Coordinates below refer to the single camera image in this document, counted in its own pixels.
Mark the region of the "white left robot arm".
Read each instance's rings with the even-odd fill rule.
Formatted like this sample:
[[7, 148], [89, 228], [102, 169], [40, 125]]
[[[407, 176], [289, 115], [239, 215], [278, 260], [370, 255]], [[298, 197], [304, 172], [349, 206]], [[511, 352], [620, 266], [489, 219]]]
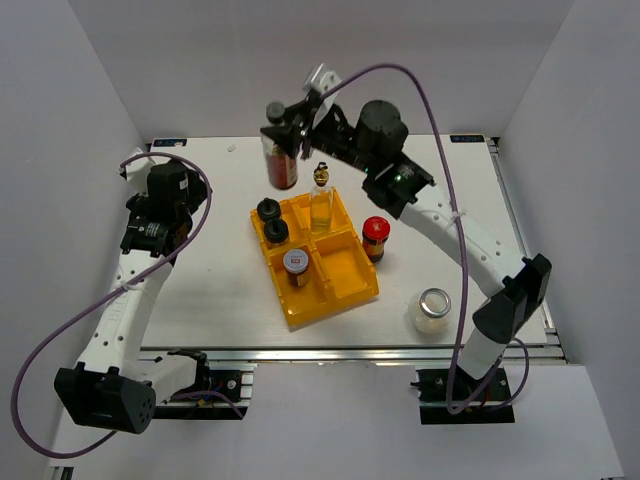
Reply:
[[203, 353], [175, 350], [154, 361], [139, 359], [157, 297], [207, 189], [176, 160], [141, 162], [125, 177], [138, 192], [126, 203], [129, 218], [112, 282], [116, 295], [75, 367], [57, 372], [54, 389], [76, 424], [139, 434], [157, 405], [181, 391], [199, 399], [211, 387]]

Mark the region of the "dark soy sauce bottle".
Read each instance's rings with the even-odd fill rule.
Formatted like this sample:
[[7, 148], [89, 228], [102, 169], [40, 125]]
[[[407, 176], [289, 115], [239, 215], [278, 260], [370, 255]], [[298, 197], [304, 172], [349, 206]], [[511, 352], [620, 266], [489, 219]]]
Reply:
[[[281, 126], [283, 124], [284, 113], [285, 106], [281, 102], [270, 102], [266, 106], [266, 118], [269, 122], [268, 127]], [[261, 134], [261, 141], [271, 185], [279, 190], [292, 188], [298, 180], [296, 160], [289, 157], [274, 140], [267, 137], [264, 133]]]

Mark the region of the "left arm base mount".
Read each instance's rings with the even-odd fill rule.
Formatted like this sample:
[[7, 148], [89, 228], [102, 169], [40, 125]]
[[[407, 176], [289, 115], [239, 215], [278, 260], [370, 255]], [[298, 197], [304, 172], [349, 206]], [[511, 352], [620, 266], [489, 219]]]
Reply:
[[252, 397], [253, 369], [247, 365], [217, 364], [200, 386], [191, 386], [160, 403], [154, 420], [240, 421]]

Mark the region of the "brown jar white lid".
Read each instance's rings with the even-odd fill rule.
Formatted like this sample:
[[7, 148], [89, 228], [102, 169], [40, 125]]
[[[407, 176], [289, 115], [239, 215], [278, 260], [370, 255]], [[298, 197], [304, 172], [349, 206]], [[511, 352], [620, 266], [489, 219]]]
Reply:
[[304, 287], [309, 282], [309, 255], [302, 249], [291, 249], [283, 256], [283, 267], [289, 283], [296, 287]]

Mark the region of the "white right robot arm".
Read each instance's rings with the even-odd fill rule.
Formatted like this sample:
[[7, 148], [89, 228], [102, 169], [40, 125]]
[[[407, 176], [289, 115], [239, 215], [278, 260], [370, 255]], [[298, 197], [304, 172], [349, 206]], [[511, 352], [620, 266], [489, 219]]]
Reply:
[[287, 155], [306, 159], [318, 150], [365, 173], [367, 197], [393, 218], [426, 236], [459, 265], [486, 297], [473, 314], [473, 330], [451, 374], [453, 390], [472, 399], [487, 373], [544, 300], [552, 264], [507, 250], [474, 221], [455, 212], [434, 177], [403, 151], [408, 128], [399, 110], [367, 102], [355, 125], [338, 105], [316, 94], [290, 106], [271, 102], [262, 135]]

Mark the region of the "glass spice jar black lid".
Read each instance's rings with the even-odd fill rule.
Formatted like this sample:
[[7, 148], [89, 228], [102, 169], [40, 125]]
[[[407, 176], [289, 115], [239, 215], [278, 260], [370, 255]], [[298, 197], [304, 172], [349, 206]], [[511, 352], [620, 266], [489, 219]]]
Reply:
[[273, 218], [264, 223], [263, 234], [269, 245], [281, 246], [288, 242], [289, 228], [282, 218]]

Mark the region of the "red lid sauce jar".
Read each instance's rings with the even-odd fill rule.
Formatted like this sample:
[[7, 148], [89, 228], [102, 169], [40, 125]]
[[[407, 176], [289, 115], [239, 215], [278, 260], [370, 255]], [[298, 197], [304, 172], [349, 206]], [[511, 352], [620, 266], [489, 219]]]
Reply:
[[371, 216], [364, 221], [362, 245], [365, 254], [372, 263], [377, 263], [383, 258], [385, 243], [390, 232], [391, 226], [383, 217]]

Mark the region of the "white powder jar black lid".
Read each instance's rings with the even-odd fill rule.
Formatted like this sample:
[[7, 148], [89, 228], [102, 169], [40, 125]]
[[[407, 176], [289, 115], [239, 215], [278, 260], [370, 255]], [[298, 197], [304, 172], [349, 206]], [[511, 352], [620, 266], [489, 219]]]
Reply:
[[264, 198], [257, 204], [256, 213], [263, 223], [279, 219], [281, 217], [280, 203], [272, 198]]

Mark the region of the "glass oil bottle gold stopper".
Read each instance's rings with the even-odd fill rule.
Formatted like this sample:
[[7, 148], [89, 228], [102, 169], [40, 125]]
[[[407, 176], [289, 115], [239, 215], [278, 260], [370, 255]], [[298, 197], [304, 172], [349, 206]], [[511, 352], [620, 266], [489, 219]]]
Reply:
[[319, 162], [313, 173], [314, 186], [310, 192], [310, 229], [322, 233], [330, 229], [333, 213], [333, 190], [329, 185], [329, 170]]

